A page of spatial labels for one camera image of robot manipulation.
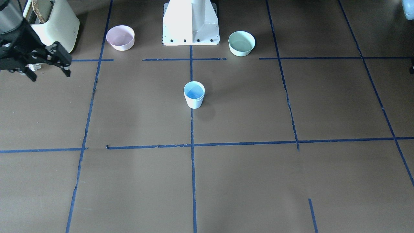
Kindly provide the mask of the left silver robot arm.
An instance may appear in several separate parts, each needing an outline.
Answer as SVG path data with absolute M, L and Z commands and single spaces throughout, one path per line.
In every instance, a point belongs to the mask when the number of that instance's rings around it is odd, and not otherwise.
M 401 0 L 402 8 L 405 18 L 409 21 L 414 20 L 414 1 L 413 0 Z M 409 68 L 410 74 L 414 74 L 414 58 L 411 57 L 411 67 Z

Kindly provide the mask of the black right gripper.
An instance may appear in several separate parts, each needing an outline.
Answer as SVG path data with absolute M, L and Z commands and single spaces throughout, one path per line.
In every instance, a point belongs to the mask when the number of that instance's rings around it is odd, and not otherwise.
M 35 82 L 37 75 L 28 65 L 37 63 L 56 66 L 66 77 L 71 76 L 69 52 L 58 41 L 49 46 L 43 44 L 25 19 L 15 29 L 1 33 L 1 70 L 25 73 Z

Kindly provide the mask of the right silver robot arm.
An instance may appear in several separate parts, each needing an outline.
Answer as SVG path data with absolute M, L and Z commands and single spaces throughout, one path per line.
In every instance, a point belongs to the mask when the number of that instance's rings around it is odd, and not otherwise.
M 71 76 L 71 55 L 63 45 L 55 41 L 46 46 L 26 21 L 15 3 L 2 0 L 1 7 L 0 69 L 27 76 L 31 81 L 37 75 L 28 67 L 30 64 L 45 63 L 61 69 L 66 77 Z

